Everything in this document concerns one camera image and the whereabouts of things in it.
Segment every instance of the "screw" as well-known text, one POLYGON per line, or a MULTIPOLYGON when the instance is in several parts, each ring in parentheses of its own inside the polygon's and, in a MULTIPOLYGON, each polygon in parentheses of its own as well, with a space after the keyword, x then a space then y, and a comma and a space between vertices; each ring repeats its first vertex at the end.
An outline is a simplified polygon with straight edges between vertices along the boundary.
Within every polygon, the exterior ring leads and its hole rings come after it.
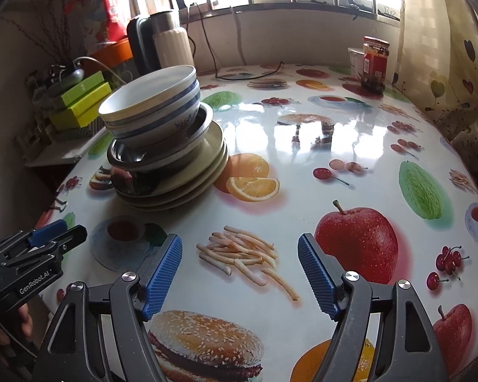
POLYGON ((132 282, 134 279, 136 279, 136 273, 135 272, 127 272, 122 275, 122 279, 125 282, 132 282))
POLYGON ((359 280, 359 274, 350 270, 349 272, 345 272, 345 278, 350 282, 357 282, 359 280))
POLYGON ((82 288, 83 288, 82 282, 74 282, 73 284, 71 284, 71 290, 80 291, 82 288))
POLYGON ((401 289, 407 290, 407 289, 411 288, 411 283, 409 283, 408 280, 400 279, 399 280, 399 287, 401 289))

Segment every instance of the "hamburger print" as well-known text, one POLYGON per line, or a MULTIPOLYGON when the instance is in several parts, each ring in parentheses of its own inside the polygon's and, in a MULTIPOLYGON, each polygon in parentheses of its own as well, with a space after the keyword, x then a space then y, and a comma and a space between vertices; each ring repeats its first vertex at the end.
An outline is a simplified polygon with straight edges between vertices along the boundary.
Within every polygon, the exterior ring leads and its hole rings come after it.
POLYGON ((170 310, 154 315, 148 337, 171 382, 261 382, 264 345, 235 323, 170 310))

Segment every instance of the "red package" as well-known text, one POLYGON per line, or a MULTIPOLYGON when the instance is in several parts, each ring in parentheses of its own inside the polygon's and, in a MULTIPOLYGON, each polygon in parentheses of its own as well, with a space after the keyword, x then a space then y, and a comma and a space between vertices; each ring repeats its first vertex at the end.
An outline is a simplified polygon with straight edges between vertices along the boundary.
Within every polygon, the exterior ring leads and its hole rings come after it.
POLYGON ((74 0, 67 5, 66 13, 73 8, 80 15, 87 54, 126 37, 126 27, 131 19, 129 0, 74 0))

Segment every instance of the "orange container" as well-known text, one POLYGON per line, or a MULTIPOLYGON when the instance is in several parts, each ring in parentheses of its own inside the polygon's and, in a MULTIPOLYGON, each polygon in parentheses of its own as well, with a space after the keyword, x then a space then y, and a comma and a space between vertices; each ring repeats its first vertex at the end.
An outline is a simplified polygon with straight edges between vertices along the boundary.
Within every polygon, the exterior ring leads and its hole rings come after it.
MULTIPOLYGON (((133 57, 133 53, 131 52, 129 40, 126 38, 116 42, 115 44, 110 44, 104 49, 98 50, 90 57, 94 57, 96 60, 99 60, 109 68, 114 68, 120 65, 120 63, 123 63, 133 57)), ((98 71, 106 71, 104 67, 91 60, 83 61, 83 70, 85 70, 86 76, 90 76, 98 71)))

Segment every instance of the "curtain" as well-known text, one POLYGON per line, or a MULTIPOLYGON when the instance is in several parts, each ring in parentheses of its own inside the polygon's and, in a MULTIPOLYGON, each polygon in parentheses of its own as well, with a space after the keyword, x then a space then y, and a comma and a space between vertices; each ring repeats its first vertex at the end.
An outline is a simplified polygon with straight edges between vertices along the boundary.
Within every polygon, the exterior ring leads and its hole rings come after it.
POLYGON ((478 17, 466 0, 404 0, 395 86, 478 171, 478 17))

